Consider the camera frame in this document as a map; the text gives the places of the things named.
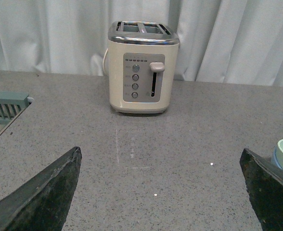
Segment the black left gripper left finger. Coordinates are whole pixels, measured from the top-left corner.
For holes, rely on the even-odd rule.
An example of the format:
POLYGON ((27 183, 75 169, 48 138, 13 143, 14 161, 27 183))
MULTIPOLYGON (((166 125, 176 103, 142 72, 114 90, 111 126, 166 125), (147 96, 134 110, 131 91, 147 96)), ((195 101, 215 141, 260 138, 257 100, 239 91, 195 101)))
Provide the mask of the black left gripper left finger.
POLYGON ((0 231, 60 231, 77 187, 82 154, 73 147, 0 200, 0 231))

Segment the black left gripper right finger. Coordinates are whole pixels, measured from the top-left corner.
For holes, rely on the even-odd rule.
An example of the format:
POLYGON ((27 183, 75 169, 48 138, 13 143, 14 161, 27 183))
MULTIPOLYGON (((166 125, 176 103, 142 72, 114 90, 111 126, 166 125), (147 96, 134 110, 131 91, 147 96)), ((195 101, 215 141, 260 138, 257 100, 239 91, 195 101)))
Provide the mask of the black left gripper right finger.
POLYGON ((283 231, 283 170, 245 148, 240 158, 249 201, 264 231, 283 231))

